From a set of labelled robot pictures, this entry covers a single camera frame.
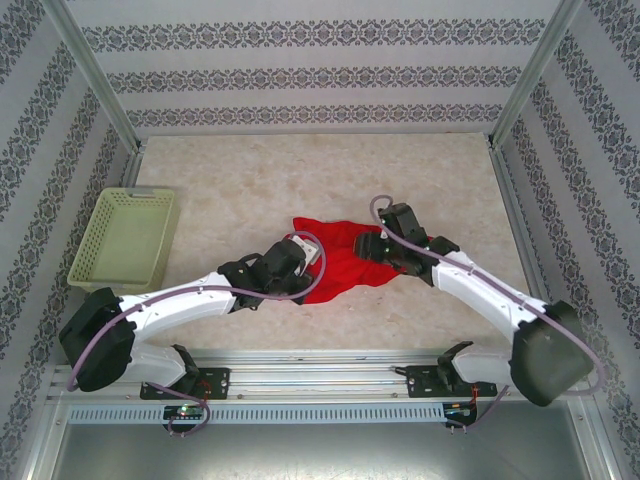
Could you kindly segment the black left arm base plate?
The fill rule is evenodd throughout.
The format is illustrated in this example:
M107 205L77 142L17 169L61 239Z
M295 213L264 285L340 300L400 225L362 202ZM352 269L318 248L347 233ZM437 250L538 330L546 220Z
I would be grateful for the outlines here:
M142 400L185 399L225 400L230 385L228 368L200 368L191 371L177 382L162 389L143 383L140 388Z

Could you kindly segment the aluminium mounting rail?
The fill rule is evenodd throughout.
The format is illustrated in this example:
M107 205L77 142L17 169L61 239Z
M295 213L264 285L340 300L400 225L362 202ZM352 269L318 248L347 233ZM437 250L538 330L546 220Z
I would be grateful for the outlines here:
M320 402L410 398L404 368L436 365L441 354L431 350L193 350L199 368L228 368L225 400ZM141 383L118 381L102 390L69 391L71 367L58 366L47 392L53 401L73 402L140 398ZM467 402L474 398L419 398Z

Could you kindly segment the aluminium frame post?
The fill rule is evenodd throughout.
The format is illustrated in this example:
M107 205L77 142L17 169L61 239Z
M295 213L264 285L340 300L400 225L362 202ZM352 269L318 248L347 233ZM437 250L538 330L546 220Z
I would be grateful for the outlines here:
M105 110L119 138L124 142L129 152L137 152L141 140L82 29L74 19L66 0L40 0L40 2Z
M583 0L559 0L557 8L523 69L514 90L506 101L493 130L488 135L491 149L496 150L505 142L529 95L539 82L582 3Z

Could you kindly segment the red t-shirt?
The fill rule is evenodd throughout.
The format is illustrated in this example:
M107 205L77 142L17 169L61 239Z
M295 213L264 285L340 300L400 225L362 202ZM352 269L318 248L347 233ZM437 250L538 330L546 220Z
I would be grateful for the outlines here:
M321 244L326 255L303 275L291 277L293 293L310 290L298 303L326 303L356 286L379 287L400 275L428 275L427 257L384 238L376 225L306 217L295 217L292 223L304 233L303 239Z

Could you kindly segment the pale green perforated plastic basket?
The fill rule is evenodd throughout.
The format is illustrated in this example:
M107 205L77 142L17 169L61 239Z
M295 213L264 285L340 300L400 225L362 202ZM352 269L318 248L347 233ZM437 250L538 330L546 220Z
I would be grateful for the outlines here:
M175 192L162 188L104 189L91 214L67 283L117 295L158 290L180 215Z

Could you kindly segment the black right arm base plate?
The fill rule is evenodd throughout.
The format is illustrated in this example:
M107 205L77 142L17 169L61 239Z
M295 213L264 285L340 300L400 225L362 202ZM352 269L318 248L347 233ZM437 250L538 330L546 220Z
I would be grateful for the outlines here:
M443 372L436 365L415 365L404 368L410 398L493 398L498 388L493 383L463 381L456 373Z

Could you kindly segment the grey metal sheet panel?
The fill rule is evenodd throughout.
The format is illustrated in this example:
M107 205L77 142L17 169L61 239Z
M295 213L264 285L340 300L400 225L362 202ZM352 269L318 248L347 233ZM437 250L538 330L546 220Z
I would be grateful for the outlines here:
M488 425L72 425L54 480L599 480L573 436Z

